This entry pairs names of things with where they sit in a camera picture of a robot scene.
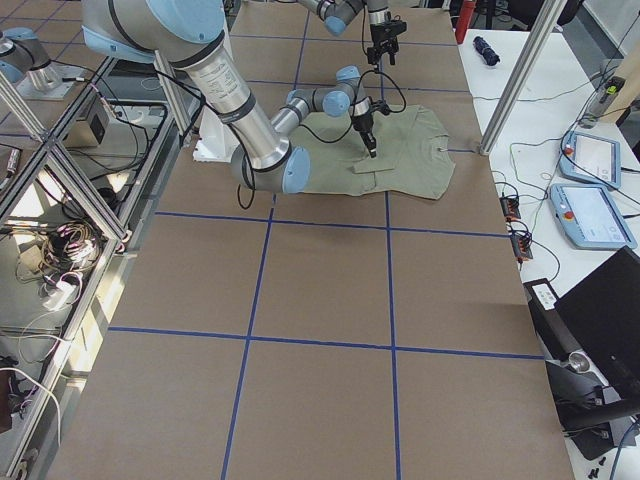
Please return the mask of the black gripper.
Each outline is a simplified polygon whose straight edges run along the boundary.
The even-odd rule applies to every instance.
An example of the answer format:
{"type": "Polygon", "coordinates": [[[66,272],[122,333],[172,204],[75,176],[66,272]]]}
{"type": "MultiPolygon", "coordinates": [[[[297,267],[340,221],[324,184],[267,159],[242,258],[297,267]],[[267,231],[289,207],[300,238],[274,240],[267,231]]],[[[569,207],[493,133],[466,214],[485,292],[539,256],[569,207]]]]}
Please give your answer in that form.
{"type": "Polygon", "coordinates": [[[354,106],[352,114],[353,128],[363,140],[370,158],[377,156],[377,141],[373,134],[375,112],[388,116],[391,108],[384,100],[372,101],[370,98],[365,98],[354,106]]]}
{"type": "Polygon", "coordinates": [[[370,34],[373,45],[366,49],[370,65],[377,65],[385,54],[391,65],[396,64],[399,52],[398,36],[406,31],[406,22],[400,16],[393,17],[390,12],[369,13],[370,34]]]}

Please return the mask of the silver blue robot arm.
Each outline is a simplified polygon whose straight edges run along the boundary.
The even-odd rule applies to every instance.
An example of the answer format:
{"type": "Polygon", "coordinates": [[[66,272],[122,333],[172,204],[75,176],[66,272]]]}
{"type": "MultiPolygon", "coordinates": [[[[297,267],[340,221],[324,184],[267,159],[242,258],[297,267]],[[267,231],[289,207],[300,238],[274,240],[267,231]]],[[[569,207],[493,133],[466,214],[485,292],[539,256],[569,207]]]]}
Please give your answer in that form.
{"type": "Polygon", "coordinates": [[[372,101],[354,66],[339,70],[331,88],[290,92],[275,117],[268,118],[224,46],[225,15],[219,1],[85,1],[82,15],[90,49],[147,64],[163,55],[173,68],[187,73],[239,140],[231,166],[247,188],[273,193],[304,190],[310,155],[289,135],[314,112],[348,114],[369,155],[376,154],[373,114],[388,115],[391,109],[372,101]]]}
{"type": "Polygon", "coordinates": [[[368,63],[378,66],[383,56],[388,55],[390,64],[396,64],[398,36],[407,30],[407,23],[391,14],[387,1],[302,0],[298,4],[321,19],[333,36],[340,36],[356,16],[363,12],[364,19],[369,22],[372,42],[365,50],[368,63]]]}

